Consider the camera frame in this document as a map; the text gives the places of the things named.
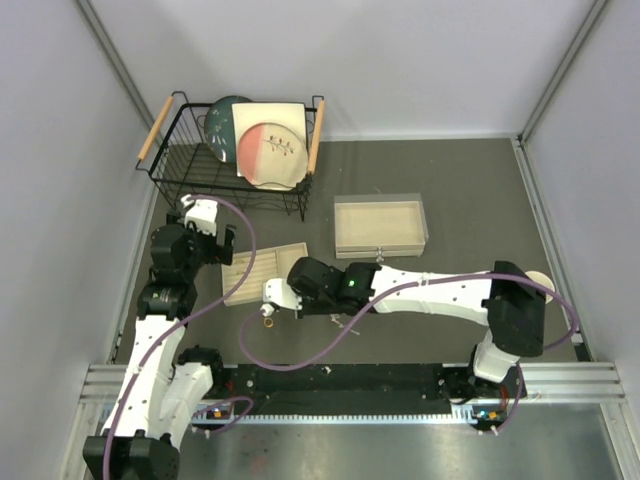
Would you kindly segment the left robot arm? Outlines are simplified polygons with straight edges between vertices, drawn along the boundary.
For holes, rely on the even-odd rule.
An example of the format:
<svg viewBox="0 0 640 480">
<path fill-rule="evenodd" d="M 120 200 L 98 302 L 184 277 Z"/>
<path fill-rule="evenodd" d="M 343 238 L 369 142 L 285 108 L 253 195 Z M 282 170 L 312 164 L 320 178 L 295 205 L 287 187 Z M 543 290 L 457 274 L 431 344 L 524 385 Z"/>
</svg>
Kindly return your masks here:
<svg viewBox="0 0 640 480">
<path fill-rule="evenodd" d="M 195 278 L 207 264 L 230 264 L 235 229 L 217 242 L 216 207 L 171 212 L 151 235 L 148 281 L 139 295 L 134 346 L 125 378 L 102 431 L 86 439 L 83 458 L 96 479 L 174 479 L 180 445 L 205 396 L 226 387 L 219 352 L 176 350 L 183 319 L 197 298 Z"/>
</svg>

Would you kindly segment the beige jewelry box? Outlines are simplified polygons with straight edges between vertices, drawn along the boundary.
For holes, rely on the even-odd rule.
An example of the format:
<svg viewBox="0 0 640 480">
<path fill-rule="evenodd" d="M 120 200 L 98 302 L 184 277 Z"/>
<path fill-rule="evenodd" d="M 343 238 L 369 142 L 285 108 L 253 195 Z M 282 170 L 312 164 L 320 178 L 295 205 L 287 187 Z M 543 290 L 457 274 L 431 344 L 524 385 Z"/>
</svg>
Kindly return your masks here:
<svg viewBox="0 0 640 480">
<path fill-rule="evenodd" d="M 419 257 L 429 239 L 418 193 L 336 196 L 334 232 L 338 259 Z"/>
</svg>

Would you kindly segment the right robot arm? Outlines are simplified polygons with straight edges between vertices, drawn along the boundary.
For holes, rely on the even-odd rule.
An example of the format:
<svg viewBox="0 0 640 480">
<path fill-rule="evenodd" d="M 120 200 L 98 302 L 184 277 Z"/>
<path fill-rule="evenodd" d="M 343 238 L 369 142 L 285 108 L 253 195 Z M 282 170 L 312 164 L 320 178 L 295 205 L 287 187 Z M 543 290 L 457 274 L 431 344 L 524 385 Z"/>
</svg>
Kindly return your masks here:
<svg viewBox="0 0 640 480">
<path fill-rule="evenodd" d="M 486 328 L 467 370 L 469 388 L 487 396 L 498 389 L 522 357 L 543 352 L 546 304 L 551 295 L 512 280 L 449 282 L 447 274 L 410 272 L 354 262 L 340 270 L 312 257 L 298 259 L 282 281 L 286 307 L 305 315 L 355 316 L 376 296 L 393 293 L 370 313 L 414 312 L 461 318 Z"/>
</svg>

